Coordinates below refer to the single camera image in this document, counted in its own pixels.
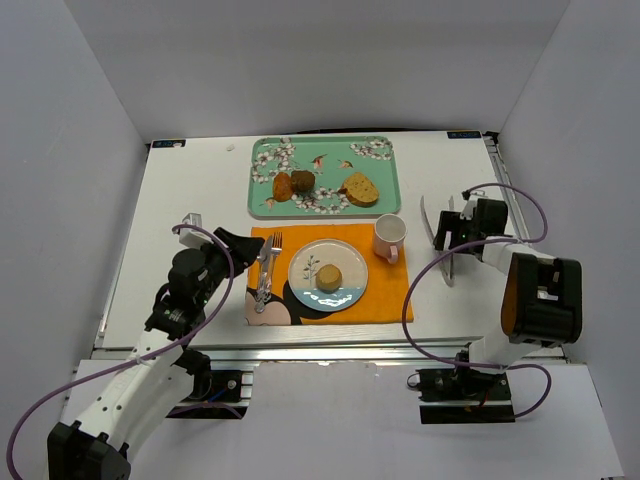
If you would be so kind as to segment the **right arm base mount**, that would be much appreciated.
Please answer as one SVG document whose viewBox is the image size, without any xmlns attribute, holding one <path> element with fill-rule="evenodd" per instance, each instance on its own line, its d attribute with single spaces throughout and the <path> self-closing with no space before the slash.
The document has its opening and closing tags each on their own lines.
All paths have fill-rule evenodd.
<svg viewBox="0 0 640 480">
<path fill-rule="evenodd" d="M 481 373 L 467 367 L 426 368 L 407 378 L 419 394 L 423 425 L 514 423 L 507 376 Z"/>
</svg>

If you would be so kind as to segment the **round tan bread bun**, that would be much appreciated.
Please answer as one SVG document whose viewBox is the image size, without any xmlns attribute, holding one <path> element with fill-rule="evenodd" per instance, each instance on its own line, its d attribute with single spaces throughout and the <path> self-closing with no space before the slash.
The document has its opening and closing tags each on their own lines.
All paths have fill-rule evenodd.
<svg viewBox="0 0 640 480">
<path fill-rule="evenodd" d="M 319 290 L 325 293 L 333 293 L 341 287 L 343 276 L 337 266 L 326 264 L 317 271 L 315 279 Z"/>
</svg>

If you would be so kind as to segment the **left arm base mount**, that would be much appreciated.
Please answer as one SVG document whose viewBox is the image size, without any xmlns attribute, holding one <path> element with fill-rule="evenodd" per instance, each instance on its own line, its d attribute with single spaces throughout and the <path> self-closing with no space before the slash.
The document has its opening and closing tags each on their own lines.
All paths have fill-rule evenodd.
<svg viewBox="0 0 640 480">
<path fill-rule="evenodd" d="M 170 419 L 240 420 L 248 409 L 253 374 L 242 370 L 211 370 L 192 393 L 167 415 Z"/>
</svg>

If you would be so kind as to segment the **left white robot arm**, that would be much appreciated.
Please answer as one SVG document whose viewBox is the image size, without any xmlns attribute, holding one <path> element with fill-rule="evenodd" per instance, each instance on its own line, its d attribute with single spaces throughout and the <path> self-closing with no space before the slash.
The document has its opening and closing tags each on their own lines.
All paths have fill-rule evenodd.
<svg viewBox="0 0 640 480">
<path fill-rule="evenodd" d="M 189 343 L 210 321 L 205 307 L 220 283 L 253 265 L 265 241 L 222 228 L 175 230 L 184 248 L 172 259 L 125 367 L 75 420 L 48 435 L 52 479 L 128 478 L 135 454 L 165 417 L 189 396 L 202 399 L 211 390 L 210 359 Z"/>
</svg>

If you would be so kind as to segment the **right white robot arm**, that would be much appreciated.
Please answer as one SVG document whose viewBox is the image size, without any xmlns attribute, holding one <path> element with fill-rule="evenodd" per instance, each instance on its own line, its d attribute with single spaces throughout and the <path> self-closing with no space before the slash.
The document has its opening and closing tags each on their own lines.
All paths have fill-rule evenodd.
<svg viewBox="0 0 640 480">
<path fill-rule="evenodd" d="M 494 374 L 541 348 L 575 343 L 582 332 L 582 266 L 537 252 L 523 241 L 500 242 L 508 206 L 502 200 L 472 195 L 460 212 L 440 212 L 438 226 L 429 222 L 425 202 L 422 221 L 445 285 L 455 285 L 454 256 L 472 256 L 506 277 L 496 327 L 471 342 L 456 357 L 476 371 Z"/>
</svg>

